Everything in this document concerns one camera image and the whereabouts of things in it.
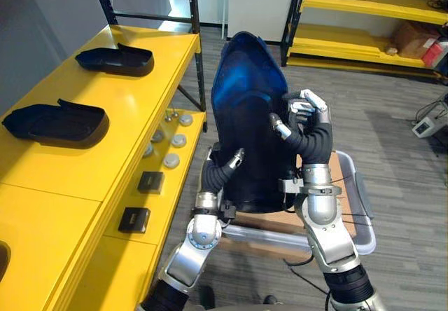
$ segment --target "small black box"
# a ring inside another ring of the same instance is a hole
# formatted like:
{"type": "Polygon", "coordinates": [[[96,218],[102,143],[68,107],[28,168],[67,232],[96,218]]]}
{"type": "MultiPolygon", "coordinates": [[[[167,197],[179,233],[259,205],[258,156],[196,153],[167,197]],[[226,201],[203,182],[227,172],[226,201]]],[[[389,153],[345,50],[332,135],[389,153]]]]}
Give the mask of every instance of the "small black box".
{"type": "Polygon", "coordinates": [[[126,207],[118,230],[122,233],[144,233],[150,211],[141,207],[126,207]]]}
{"type": "Polygon", "coordinates": [[[137,187],[137,189],[140,193],[160,194],[164,177],[165,176],[163,172],[144,171],[141,174],[139,186],[137,187]]]}

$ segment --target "yellow shelf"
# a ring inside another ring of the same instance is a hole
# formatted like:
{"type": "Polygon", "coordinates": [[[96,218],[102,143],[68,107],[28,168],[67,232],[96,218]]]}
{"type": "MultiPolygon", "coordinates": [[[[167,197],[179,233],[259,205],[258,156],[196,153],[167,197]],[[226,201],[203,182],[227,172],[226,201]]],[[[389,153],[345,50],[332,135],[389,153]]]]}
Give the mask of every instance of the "yellow shelf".
{"type": "Polygon", "coordinates": [[[159,128],[164,132],[164,139],[153,144],[153,153],[141,159],[132,175],[68,310],[133,310],[144,297],[155,273],[205,120],[205,113],[178,112],[180,115],[190,113],[193,124],[183,127],[177,120],[160,122],[159,128]],[[181,148],[173,147],[170,141],[174,134],[184,134],[187,144],[181,148]],[[180,164],[176,168],[168,169],[162,164],[167,153],[179,156],[180,164]],[[138,192],[137,186],[143,171],[164,173],[160,194],[138,192]],[[126,207],[145,207],[150,210],[144,234],[118,231],[126,207]],[[142,256],[139,253],[141,251],[150,252],[150,256],[142,256]]]}
{"type": "Polygon", "coordinates": [[[348,60],[425,68],[420,59],[410,59],[384,52],[389,40],[368,32],[344,27],[301,24],[289,53],[336,57],[348,60]]]}
{"type": "Polygon", "coordinates": [[[99,205],[0,185],[0,241],[10,248],[0,283],[0,310],[46,308],[99,205]]]}
{"type": "Polygon", "coordinates": [[[383,15],[385,17],[416,20],[443,25],[448,13],[430,8],[427,0],[304,0],[303,8],[383,15]]]}
{"type": "Polygon", "coordinates": [[[348,71],[368,71],[372,73],[400,76],[421,76],[426,78],[438,77],[434,71],[428,69],[413,69],[409,67],[394,66],[392,64],[376,64],[373,62],[329,59],[327,57],[289,57],[288,65],[326,69],[344,69],[348,71]]]}
{"type": "MultiPolygon", "coordinates": [[[[54,193],[63,197],[67,207],[70,207],[72,200],[89,201],[97,206],[94,210],[84,211],[84,218],[88,223],[84,225],[76,243],[60,242],[61,248],[48,254],[45,261],[27,258],[31,262],[21,263],[24,268],[28,268],[21,279],[27,280],[37,275],[37,282],[39,279],[52,280],[52,284],[39,288],[45,298],[45,306],[42,308],[41,303],[37,303],[27,310],[59,311],[67,308],[150,137],[162,119],[191,58],[199,51],[198,34],[177,34],[120,25],[106,26],[7,111],[10,113],[31,104],[56,104],[57,99],[62,98],[70,102],[99,106],[106,111],[110,120],[106,136],[96,146],[86,150],[43,146],[17,139],[4,126],[0,126],[1,185],[54,193]],[[152,72],[135,78],[86,71],[74,59],[82,50],[115,48],[118,42],[152,50],[155,58],[152,72]],[[63,270],[59,271],[59,275],[46,277],[46,268],[53,267],[51,263],[56,261],[61,252],[70,254],[65,258],[63,270]]],[[[14,196],[6,198],[0,192],[0,200],[11,198],[14,196]]],[[[33,207],[21,202],[16,210],[28,214],[33,207]]],[[[6,217],[0,215],[0,226],[4,219],[6,217]]],[[[45,219],[46,216],[38,215],[33,221],[36,225],[46,226],[45,219]]],[[[71,219],[62,219],[60,223],[62,225],[57,228],[42,229],[40,237],[50,239],[59,235],[60,230],[66,228],[64,224],[70,224],[71,219]]],[[[20,230],[14,237],[21,240],[22,233],[24,231],[20,230]]],[[[19,281],[16,277],[9,282],[19,281]]],[[[1,289],[9,289],[5,282],[1,285],[1,289]]],[[[23,287],[20,293],[28,296],[33,293],[33,289],[23,287]]],[[[6,296],[2,302],[5,305],[2,310],[15,310],[18,307],[13,295],[6,296]]]]}
{"type": "Polygon", "coordinates": [[[135,309],[145,293],[155,246],[103,236],[67,311],[135,309]]]}

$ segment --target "blue seat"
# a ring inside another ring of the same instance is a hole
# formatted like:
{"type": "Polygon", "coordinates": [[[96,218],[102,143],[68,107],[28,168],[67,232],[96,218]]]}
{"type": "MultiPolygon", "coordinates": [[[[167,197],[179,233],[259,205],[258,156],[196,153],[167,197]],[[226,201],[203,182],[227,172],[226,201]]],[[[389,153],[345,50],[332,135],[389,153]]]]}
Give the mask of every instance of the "blue seat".
{"type": "MultiPolygon", "coordinates": [[[[285,151],[270,126],[269,113],[286,121],[281,96],[288,86],[265,42],[248,32],[236,34],[223,48],[211,90],[219,136],[217,163],[224,165],[243,147],[244,162],[224,187],[224,198],[240,212],[277,212],[284,194],[277,179],[291,178],[295,158],[285,151]]],[[[292,205],[286,198],[286,206],[292,205]]]]}

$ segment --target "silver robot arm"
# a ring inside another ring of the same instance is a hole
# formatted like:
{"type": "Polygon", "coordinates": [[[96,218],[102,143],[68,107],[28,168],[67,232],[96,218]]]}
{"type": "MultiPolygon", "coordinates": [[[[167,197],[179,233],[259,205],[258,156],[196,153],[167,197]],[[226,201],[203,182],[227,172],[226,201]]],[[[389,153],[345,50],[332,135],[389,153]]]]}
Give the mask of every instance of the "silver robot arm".
{"type": "Polygon", "coordinates": [[[372,287],[361,264],[356,247],[344,224],[337,195],[341,188],[331,182],[328,161],[333,148],[330,111],[326,103],[311,90],[297,94],[314,108],[304,108],[290,102],[291,111],[313,123],[304,133],[289,128],[280,118],[271,114],[275,131],[293,153],[302,157],[303,183],[281,181],[287,193],[302,193],[295,201],[295,212],[304,221],[313,255],[330,288],[330,302],[337,311],[386,311],[378,293],[372,287]]]}
{"type": "Polygon", "coordinates": [[[229,180],[244,157],[239,149],[223,167],[217,167],[207,153],[199,178],[193,218],[184,241],[173,250],[161,269],[158,280],[137,311],[180,311],[201,275],[211,250],[221,238],[218,220],[218,192],[229,180]]]}

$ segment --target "white device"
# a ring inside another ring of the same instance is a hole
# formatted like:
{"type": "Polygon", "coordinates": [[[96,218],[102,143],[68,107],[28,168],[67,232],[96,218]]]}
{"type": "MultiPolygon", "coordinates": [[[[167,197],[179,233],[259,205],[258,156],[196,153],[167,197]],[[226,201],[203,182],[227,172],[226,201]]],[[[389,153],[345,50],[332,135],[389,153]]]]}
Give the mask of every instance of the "white device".
{"type": "Polygon", "coordinates": [[[447,124],[447,116],[426,116],[412,128],[412,131],[418,138],[426,138],[432,136],[447,124]]]}

